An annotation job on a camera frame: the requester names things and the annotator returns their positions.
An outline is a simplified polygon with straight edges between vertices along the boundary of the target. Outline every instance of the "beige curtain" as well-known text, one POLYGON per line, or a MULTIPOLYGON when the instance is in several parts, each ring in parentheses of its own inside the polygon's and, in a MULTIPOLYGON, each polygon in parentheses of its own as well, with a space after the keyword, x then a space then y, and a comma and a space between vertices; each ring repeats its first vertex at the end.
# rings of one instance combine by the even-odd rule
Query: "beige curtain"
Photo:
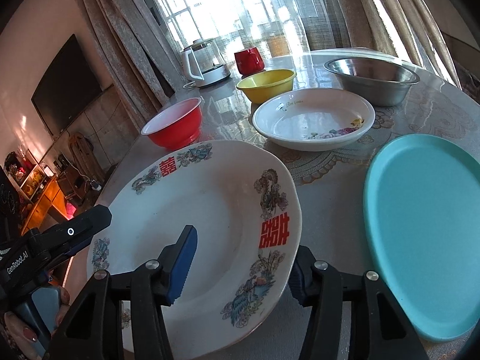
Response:
POLYGON ((185 80, 144 0, 76 0, 98 53, 131 120, 140 130, 185 80), (164 79, 160 84, 152 64, 164 79))
POLYGON ((452 57, 424 0, 339 2, 352 46, 410 60, 460 88, 452 57))

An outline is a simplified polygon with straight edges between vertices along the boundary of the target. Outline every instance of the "metal screw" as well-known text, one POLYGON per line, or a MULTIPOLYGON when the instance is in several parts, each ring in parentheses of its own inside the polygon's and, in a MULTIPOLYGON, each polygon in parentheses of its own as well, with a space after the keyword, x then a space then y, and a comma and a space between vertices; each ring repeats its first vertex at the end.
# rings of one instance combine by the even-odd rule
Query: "metal screw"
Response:
POLYGON ((372 281, 378 280, 378 273, 376 273, 375 271, 368 271, 366 276, 367 276, 367 279, 369 280, 372 280, 372 281))
POLYGON ((328 263, 320 259, 318 261, 315 261, 315 264, 313 264, 313 266, 317 269, 320 269, 321 271, 324 271, 328 268, 328 263))
POLYGON ((105 279, 106 276, 107 276, 107 272, 104 270, 96 271, 93 275, 93 277, 97 280, 105 279))
POLYGON ((156 259, 151 259, 145 263, 147 269, 157 269, 160 263, 156 259))

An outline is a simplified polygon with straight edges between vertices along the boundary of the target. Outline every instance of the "kettle handle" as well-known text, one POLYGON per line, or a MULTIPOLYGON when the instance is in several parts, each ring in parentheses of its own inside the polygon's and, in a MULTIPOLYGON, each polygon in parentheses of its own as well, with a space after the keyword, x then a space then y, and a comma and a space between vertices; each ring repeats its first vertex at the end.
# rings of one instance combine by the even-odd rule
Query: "kettle handle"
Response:
POLYGON ((183 72, 185 73, 185 76, 188 79, 203 80, 203 74, 200 71, 200 66, 198 66, 197 59, 195 58, 194 52, 191 49, 188 49, 188 50, 185 50, 184 52, 182 52, 181 60, 182 60, 182 64, 183 64, 183 72), (200 74, 199 76, 195 76, 195 74, 193 74, 192 71, 191 71, 190 55, 193 57, 193 60, 195 61, 196 71, 198 72, 198 74, 200 74))

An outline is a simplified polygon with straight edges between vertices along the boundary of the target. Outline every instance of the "bowl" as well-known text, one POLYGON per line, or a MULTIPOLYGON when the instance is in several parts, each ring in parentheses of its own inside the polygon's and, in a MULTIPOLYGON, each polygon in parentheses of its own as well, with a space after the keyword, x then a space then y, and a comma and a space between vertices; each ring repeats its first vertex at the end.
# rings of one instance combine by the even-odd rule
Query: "bowl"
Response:
POLYGON ((420 77, 410 69, 373 58, 341 58, 325 63, 343 89, 367 99, 379 107, 394 107, 405 99, 420 77))
POLYGON ((333 88, 283 93, 253 114, 256 130, 276 144, 305 152, 338 149, 361 138, 374 124, 364 98, 333 88))
POLYGON ((267 70, 247 77, 237 84, 252 103, 262 104, 267 100, 293 89, 297 73, 290 69, 267 70))
POLYGON ((153 117, 142 129, 158 146, 178 150, 191 144, 200 135, 202 112, 199 97, 171 105, 153 117))
MULTIPOLYGON (((162 307, 175 360, 197 358, 245 338, 279 301, 302 233, 292 176, 273 154, 238 140, 190 145, 155 161, 109 206, 87 275, 129 272, 178 239, 185 225, 198 246, 181 296, 162 307)), ((130 303, 123 303, 130 315, 130 303)), ((133 351, 131 325, 123 346, 133 351)))

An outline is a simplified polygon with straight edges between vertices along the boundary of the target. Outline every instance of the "human hand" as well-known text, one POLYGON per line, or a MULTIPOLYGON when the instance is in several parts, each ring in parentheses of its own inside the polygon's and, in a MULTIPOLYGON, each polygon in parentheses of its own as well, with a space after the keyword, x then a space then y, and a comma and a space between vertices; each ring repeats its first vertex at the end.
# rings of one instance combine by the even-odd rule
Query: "human hand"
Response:
MULTIPOLYGON (((57 326, 62 323, 63 318, 70 307, 70 294, 63 287, 60 287, 60 298, 62 305, 55 317, 55 323, 57 326)), ((11 311, 6 312, 3 318, 5 319, 7 330, 10 332, 12 338, 23 354, 29 360, 41 360, 37 351, 32 347, 32 344, 38 340, 35 332, 11 311)))

